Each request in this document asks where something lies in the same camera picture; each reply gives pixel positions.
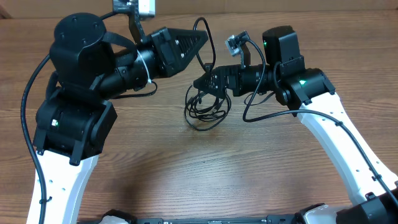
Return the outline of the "black cable silver plugs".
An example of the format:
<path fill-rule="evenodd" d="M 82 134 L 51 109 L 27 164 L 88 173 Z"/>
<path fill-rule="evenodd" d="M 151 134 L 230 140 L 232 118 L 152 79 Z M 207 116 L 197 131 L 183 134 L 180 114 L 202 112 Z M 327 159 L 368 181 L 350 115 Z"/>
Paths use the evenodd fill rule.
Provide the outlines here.
<path fill-rule="evenodd" d="M 214 103 L 204 109 L 198 109 L 198 104 L 202 103 L 202 99 L 208 95 L 207 93 L 198 90 L 198 93 L 185 101 L 185 113 L 189 117 L 197 119 L 202 122 L 213 122 L 224 119 L 231 109 L 231 98 L 226 95 L 225 99 L 215 98 Z"/>

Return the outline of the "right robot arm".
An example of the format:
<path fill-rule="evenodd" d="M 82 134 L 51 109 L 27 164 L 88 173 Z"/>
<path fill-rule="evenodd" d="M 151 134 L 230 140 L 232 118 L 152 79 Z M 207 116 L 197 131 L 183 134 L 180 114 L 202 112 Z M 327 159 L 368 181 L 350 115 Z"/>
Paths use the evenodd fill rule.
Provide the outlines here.
<path fill-rule="evenodd" d="M 396 223 L 397 176 L 375 155 L 346 114 L 336 89 L 323 71 L 307 68 L 296 32 L 279 26 L 262 35 L 261 64 L 252 66 L 243 32 L 227 39 L 239 65 L 210 68 L 193 85 L 221 100 L 226 91 L 274 96 L 285 113 L 300 120 L 316 137 L 348 192 L 349 207 L 318 203 L 294 214 L 268 215 L 266 223 Z"/>

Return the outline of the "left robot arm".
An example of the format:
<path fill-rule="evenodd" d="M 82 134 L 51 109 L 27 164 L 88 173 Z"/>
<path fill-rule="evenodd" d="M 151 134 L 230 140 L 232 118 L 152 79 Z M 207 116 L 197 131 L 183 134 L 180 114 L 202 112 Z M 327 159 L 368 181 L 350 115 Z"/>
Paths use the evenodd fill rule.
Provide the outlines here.
<path fill-rule="evenodd" d="M 158 78 L 186 69 L 204 46 L 204 30 L 161 28 L 139 43 L 81 12 L 55 27 L 52 62 L 35 134 L 23 129 L 35 165 L 28 223 L 75 223 L 86 184 L 117 118 L 114 99 L 142 97 Z"/>

